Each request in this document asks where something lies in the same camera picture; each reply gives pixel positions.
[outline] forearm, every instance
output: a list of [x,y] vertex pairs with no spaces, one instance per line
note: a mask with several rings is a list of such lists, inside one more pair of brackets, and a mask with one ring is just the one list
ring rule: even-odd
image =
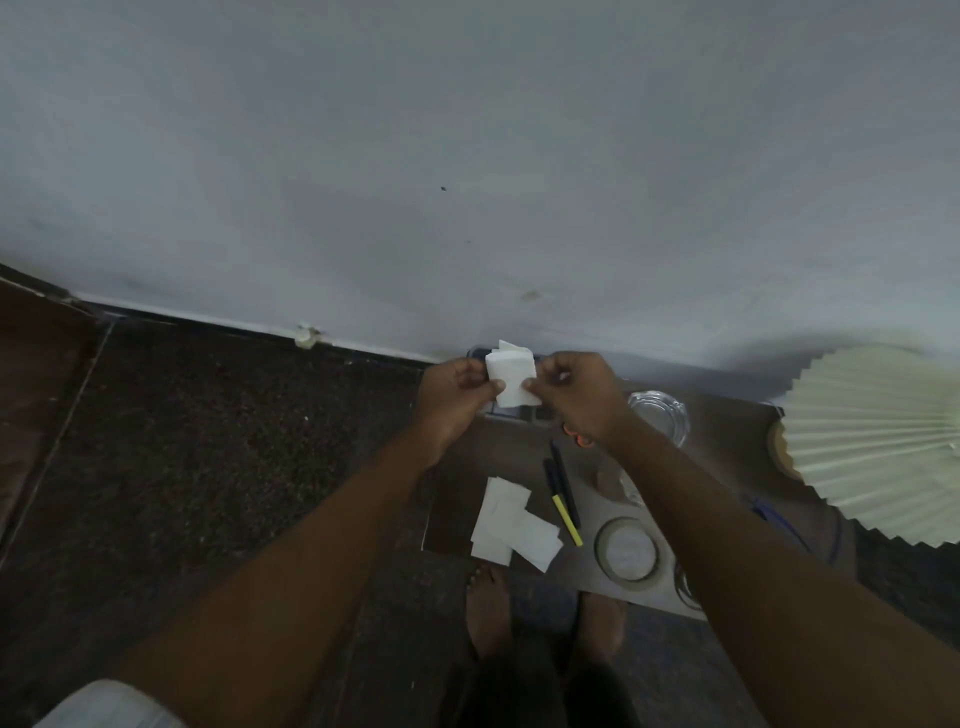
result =
[[960,656],[799,552],[636,418],[607,449],[687,571],[775,725],[934,725],[960,717]]
[[431,460],[415,429],[399,433],[300,523],[136,648],[120,679],[191,728],[288,724]]

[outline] white paper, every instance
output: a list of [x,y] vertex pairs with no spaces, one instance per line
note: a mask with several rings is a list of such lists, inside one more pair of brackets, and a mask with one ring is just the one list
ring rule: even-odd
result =
[[487,491],[483,496],[483,503],[480,506],[480,513],[477,515],[477,523],[473,527],[471,541],[490,541],[494,536],[488,529],[488,524],[492,523],[492,514],[498,504],[504,504],[504,507],[516,512],[522,512],[527,507],[527,501],[530,500],[530,490],[522,485],[517,485],[502,477],[487,478]]
[[517,512],[506,502],[495,505],[485,526],[497,541],[507,544],[541,571],[547,570],[564,545],[559,526],[529,511]]
[[492,523],[493,512],[497,506],[503,508],[506,513],[522,513],[529,499],[530,491],[522,485],[504,480],[502,477],[487,478],[487,490],[480,506],[480,513],[477,515],[476,525],[473,527],[473,534],[470,536],[470,540],[473,541],[470,555],[505,567],[510,566],[514,550],[494,538],[488,532],[487,526]]
[[502,477],[487,479],[480,513],[470,540],[470,554],[480,559],[510,565],[513,552],[541,571],[546,571],[563,547],[560,527],[526,510],[530,490]]
[[497,348],[502,352],[529,352],[531,356],[533,355],[533,352],[526,347],[519,347],[516,344],[511,344],[509,341],[504,341],[503,339],[500,339],[500,343],[497,345]]
[[470,548],[470,556],[505,567],[510,566],[513,555],[514,550],[500,541],[474,541]]
[[537,376],[537,365],[529,349],[498,349],[487,354],[486,363],[488,377],[500,379],[504,384],[503,391],[496,398],[498,406],[520,407],[523,404],[529,406],[541,404],[539,397],[535,397],[522,386],[526,379]]

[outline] orange scissors handle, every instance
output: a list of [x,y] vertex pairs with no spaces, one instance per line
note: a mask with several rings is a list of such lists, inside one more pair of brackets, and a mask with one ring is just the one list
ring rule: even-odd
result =
[[590,440],[589,437],[584,437],[584,436],[581,435],[579,432],[574,432],[572,429],[569,428],[569,426],[567,426],[566,423],[563,424],[563,428],[564,428],[564,434],[569,435],[570,437],[572,437],[572,438],[573,438],[573,442],[575,442],[575,443],[577,444],[577,447],[579,447],[579,448],[592,448],[592,447],[593,447],[593,441]]

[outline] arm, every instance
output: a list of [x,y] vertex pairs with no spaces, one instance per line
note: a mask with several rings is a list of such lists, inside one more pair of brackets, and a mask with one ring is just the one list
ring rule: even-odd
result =
[[289,725],[420,476],[502,388],[481,362],[423,375],[412,425],[300,523],[130,653],[118,678],[191,728]]
[[960,722],[960,654],[742,507],[630,411],[599,354],[548,357],[528,388],[630,475],[772,725]]

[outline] glass ashtray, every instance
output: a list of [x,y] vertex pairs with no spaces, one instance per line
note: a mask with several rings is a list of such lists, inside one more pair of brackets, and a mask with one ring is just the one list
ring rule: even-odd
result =
[[657,432],[670,438],[678,448],[684,445],[690,434],[690,419],[684,403],[666,392],[649,390],[633,392],[627,404],[637,415]]

